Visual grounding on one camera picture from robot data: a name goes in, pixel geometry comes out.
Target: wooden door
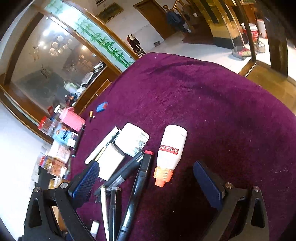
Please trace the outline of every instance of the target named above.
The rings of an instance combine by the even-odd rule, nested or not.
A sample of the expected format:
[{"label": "wooden door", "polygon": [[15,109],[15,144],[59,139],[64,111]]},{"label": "wooden door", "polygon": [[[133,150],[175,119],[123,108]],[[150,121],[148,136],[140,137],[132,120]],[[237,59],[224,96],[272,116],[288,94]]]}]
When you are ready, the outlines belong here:
[{"label": "wooden door", "polygon": [[134,7],[151,23],[163,39],[168,38],[176,32],[167,23],[165,10],[155,0],[144,0],[135,4]]}]

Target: red label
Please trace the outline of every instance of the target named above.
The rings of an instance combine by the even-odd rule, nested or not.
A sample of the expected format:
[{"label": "red label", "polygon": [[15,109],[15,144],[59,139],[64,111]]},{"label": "red label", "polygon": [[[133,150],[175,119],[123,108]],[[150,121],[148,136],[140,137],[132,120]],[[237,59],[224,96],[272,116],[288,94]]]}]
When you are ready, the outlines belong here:
[{"label": "red label", "polygon": [[179,149],[176,149],[174,147],[171,147],[171,146],[163,146],[163,145],[161,145],[159,147],[159,150],[167,151],[167,152],[170,152],[170,153],[173,153],[173,154],[176,154],[176,155],[178,155],[178,151],[179,151]]}]

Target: metal screw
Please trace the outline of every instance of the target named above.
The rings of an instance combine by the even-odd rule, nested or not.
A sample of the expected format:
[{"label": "metal screw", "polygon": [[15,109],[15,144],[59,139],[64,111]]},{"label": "metal screw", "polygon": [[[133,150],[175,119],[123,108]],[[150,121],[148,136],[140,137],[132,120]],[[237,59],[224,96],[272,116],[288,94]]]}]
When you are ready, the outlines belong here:
[{"label": "metal screw", "polygon": [[35,187],[34,188],[34,192],[39,192],[40,191],[40,187]]},{"label": "metal screw", "polygon": [[253,189],[254,189],[254,191],[256,191],[256,192],[259,192],[259,191],[260,191],[260,187],[258,187],[258,186],[254,186]]},{"label": "metal screw", "polygon": [[68,186],[68,183],[62,183],[60,187],[64,189],[64,188],[66,188],[67,186]]},{"label": "metal screw", "polygon": [[233,188],[233,184],[232,183],[226,183],[225,186],[229,189]]}]

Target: black marker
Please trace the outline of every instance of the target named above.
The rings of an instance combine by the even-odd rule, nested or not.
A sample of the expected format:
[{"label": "black marker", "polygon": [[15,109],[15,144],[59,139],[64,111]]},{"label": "black marker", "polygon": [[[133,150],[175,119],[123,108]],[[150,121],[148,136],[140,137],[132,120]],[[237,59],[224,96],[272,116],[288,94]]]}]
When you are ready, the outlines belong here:
[{"label": "black marker", "polygon": [[121,174],[120,176],[110,184],[109,187],[106,189],[108,191],[111,191],[113,187],[119,187],[120,184],[122,184],[126,179],[129,178],[129,176],[140,167],[142,158],[137,159],[137,161],[132,162]]},{"label": "black marker", "polygon": [[118,235],[121,222],[121,189],[111,189],[109,209],[109,241],[115,241]]},{"label": "black marker", "polygon": [[[144,154],[144,151],[141,150],[139,151],[131,160],[129,160],[122,168],[120,168],[118,170],[118,172],[116,172],[115,174],[113,174],[108,181],[106,181],[102,186],[105,186],[106,188],[109,188],[111,186],[111,184],[122,174],[122,172],[124,170],[126,170],[127,168],[129,168],[130,165],[132,165],[134,162],[137,162],[137,160],[139,158],[141,158],[141,156]],[[100,196],[101,196],[101,187],[99,187],[97,190],[95,190],[94,195],[97,196],[97,200],[100,200]]]},{"label": "black marker", "polygon": [[141,194],[149,176],[152,159],[153,152],[145,151],[116,241],[126,241],[128,239]]},{"label": "black marker", "polygon": [[73,154],[72,154],[72,157],[75,157],[76,156],[76,153],[77,153],[77,149],[79,147],[79,144],[80,144],[80,141],[82,139],[82,135],[84,134],[84,131],[85,131],[85,125],[82,125],[82,128],[81,128],[81,131],[80,131],[80,134],[78,136],[78,140],[76,141],[75,143],[75,146],[73,148]]}]

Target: clothes hanging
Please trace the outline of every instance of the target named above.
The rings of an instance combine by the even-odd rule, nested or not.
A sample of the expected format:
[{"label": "clothes hanging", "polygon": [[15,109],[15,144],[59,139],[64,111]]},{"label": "clothes hanging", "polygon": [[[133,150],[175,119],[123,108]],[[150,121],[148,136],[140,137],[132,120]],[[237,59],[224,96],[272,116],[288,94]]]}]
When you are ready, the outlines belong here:
[{"label": "clothes hanging", "polygon": [[126,40],[128,41],[128,43],[130,44],[130,46],[132,47],[133,51],[139,52],[141,49],[139,48],[140,42],[138,39],[136,39],[135,36],[133,36],[132,34],[128,35],[128,37],[126,38]]}]

